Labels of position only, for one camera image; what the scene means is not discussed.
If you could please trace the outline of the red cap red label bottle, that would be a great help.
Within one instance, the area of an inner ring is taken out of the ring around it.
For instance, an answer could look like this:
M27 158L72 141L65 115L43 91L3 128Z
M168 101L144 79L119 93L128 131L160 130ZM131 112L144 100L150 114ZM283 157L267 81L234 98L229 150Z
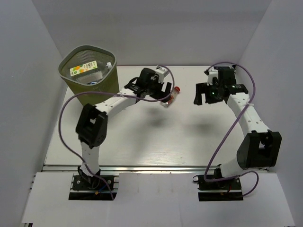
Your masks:
M170 98L167 102L161 102L160 104L165 107L168 108L176 99L176 97L178 96L178 94L180 93L180 88L178 86L175 86L173 89L173 92L170 95Z

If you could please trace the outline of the orange label white cap bottle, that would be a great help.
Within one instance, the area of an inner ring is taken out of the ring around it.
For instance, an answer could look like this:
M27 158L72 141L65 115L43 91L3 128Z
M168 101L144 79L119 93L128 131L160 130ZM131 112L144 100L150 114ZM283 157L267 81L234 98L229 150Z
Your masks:
M113 65L111 62L103 63L101 61L91 61L69 69L69 77L72 79L79 79L86 75L93 73L100 73L101 78L106 75Z

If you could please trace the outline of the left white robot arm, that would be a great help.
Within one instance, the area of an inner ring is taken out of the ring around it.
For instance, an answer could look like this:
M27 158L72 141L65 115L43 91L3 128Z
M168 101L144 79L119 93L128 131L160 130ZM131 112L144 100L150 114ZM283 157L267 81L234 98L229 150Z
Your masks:
M143 68L140 76L131 79L117 94L99 104L86 104L83 107L76 126L84 159L78 167L78 173L89 188L94 189L100 183L99 147L107 136L108 121L141 100L169 100L172 84L168 82L165 90L162 90L164 79L169 73L169 69L164 66L157 66L155 70Z

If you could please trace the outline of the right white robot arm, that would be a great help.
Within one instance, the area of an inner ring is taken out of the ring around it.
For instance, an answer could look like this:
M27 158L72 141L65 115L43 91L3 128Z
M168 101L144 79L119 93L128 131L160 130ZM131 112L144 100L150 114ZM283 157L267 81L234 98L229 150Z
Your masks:
M208 80L196 85L194 104L225 102L236 116L236 123L244 136L236 157L219 164L213 178L207 179L223 189L231 183L232 178L243 175L246 170L275 166L282 136L270 130L261 120L247 88L236 82L234 68L214 66L207 69L205 74Z

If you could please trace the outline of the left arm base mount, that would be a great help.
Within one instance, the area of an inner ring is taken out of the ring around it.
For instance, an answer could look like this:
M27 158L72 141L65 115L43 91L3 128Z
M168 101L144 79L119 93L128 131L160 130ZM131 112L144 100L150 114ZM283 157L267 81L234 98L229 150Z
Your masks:
M118 176L102 176L110 187L113 198L118 192ZM106 184L97 179L92 185L87 183L80 175L73 175L68 199L70 201L112 201L110 191Z

